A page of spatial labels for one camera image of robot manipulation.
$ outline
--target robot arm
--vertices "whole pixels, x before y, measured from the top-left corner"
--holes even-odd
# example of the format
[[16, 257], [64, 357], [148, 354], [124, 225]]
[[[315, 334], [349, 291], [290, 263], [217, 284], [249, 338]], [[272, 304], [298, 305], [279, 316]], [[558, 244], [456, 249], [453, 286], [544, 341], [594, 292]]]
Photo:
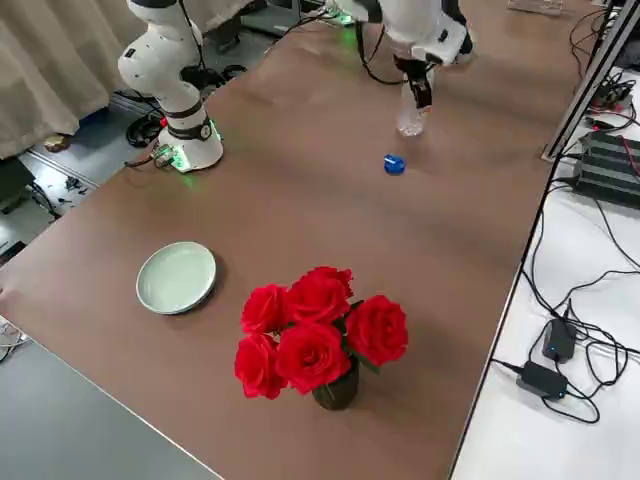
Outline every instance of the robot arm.
[[332, 1], [360, 22], [385, 25], [396, 67], [405, 74], [417, 108], [430, 107], [433, 67], [453, 63], [468, 35], [465, 25], [445, 14], [443, 0]]
[[467, 36], [464, 25], [446, 15], [442, 0], [333, 0], [367, 23], [384, 23], [389, 38], [416, 60], [448, 65]]
[[200, 92], [180, 78], [196, 62], [202, 34], [188, 20], [179, 0], [127, 0], [129, 9], [149, 26], [118, 60], [124, 81], [153, 95], [167, 118], [158, 144], [182, 172], [215, 164], [222, 143], [204, 108]]

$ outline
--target red rose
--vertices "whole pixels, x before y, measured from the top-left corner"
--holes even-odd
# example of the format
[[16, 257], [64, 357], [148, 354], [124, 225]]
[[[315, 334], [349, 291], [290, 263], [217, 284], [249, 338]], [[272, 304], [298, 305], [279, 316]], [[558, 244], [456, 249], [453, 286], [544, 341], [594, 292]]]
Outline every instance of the red rose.
[[320, 275], [326, 278], [332, 278], [338, 280], [344, 286], [347, 298], [353, 297], [353, 290], [351, 290], [351, 280], [353, 280], [353, 274], [350, 269], [338, 270], [333, 267], [316, 267], [305, 275]]
[[347, 313], [351, 289], [345, 282], [350, 275], [346, 272], [327, 272], [321, 267], [294, 283], [285, 297], [289, 318], [296, 323], [330, 324]]
[[287, 386], [287, 381], [275, 369], [276, 347], [273, 338], [261, 334], [253, 334], [238, 345], [235, 374], [247, 398], [263, 395], [273, 400]]
[[284, 287], [267, 285], [256, 288], [242, 312], [242, 328], [246, 333], [270, 333], [285, 326]]
[[301, 323], [284, 331], [278, 347], [277, 372], [301, 394], [327, 385], [349, 370], [342, 335], [330, 325]]
[[406, 319], [400, 305], [377, 295], [347, 317], [349, 345], [378, 367], [397, 360], [409, 343]]

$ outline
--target white desk surface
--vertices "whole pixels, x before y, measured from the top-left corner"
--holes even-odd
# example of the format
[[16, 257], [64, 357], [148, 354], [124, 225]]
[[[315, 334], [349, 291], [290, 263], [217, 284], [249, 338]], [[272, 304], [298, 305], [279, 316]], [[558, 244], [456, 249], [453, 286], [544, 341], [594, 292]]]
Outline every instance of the white desk surface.
[[[627, 77], [640, 78], [633, 74]], [[636, 90], [638, 108], [640, 87]], [[614, 125], [625, 123], [615, 116], [598, 118]], [[578, 127], [569, 145], [587, 131]], [[640, 127], [620, 133], [640, 140]], [[555, 175], [571, 176], [571, 168], [561, 164]], [[640, 261], [640, 210], [602, 204], [616, 238], [631, 257]], [[552, 305], [557, 305], [571, 287], [595, 280], [607, 270], [633, 269], [611, 242], [590, 199], [571, 190], [554, 192], [545, 202], [544, 221], [544, 238], [536, 257], [536, 284]], [[536, 240], [539, 233], [538, 224]], [[533, 248], [525, 261], [527, 271], [532, 252]], [[611, 278], [576, 293], [573, 306], [582, 321], [600, 326], [627, 347], [640, 349], [640, 276]], [[515, 282], [493, 357], [522, 365], [549, 316], [536, 303], [526, 279], [516, 277]], [[541, 346], [534, 361], [553, 369], [553, 362], [540, 352]], [[595, 361], [596, 370], [604, 378], [613, 376], [612, 356], [613, 352], [609, 358]], [[628, 370], [619, 383], [594, 398], [602, 415], [596, 425], [584, 425], [548, 410], [539, 397], [515, 384], [513, 372], [490, 365], [452, 479], [640, 478], [640, 359], [629, 358]], [[576, 349], [575, 357], [562, 366], [562, 371], [582, 391], [590, 393], [596, 386], [587, 369], [584, 348]], [[586, 403], [573, 398], [562, 400], [558, 407], [561, 405], [579, 416], [593, 415]]]

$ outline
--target dark vase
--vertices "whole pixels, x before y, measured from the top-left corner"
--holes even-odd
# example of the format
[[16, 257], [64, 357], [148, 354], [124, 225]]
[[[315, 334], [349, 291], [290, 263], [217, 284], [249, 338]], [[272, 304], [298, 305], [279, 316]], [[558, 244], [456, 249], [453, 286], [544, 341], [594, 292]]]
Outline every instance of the dark vase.
[[344, 410], [356, 398], [360, 381], [360, 362], [349, 357], [351, 368], [343, 376], [329, 385], [323, 385], [313, 391], [313, 398], [326, 410]]

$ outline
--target beige curtain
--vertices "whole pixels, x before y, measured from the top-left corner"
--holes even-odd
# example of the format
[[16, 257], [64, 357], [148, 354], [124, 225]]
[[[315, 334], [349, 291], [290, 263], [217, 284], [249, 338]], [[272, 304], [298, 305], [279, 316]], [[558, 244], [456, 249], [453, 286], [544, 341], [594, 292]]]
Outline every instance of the beige curtain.
[[[209, 30], [249, 0], [186, 0]], [[0, 1], [0, 159], [84, 116], [123, 88], [117, 60], [144, 31], [125, 0]]]

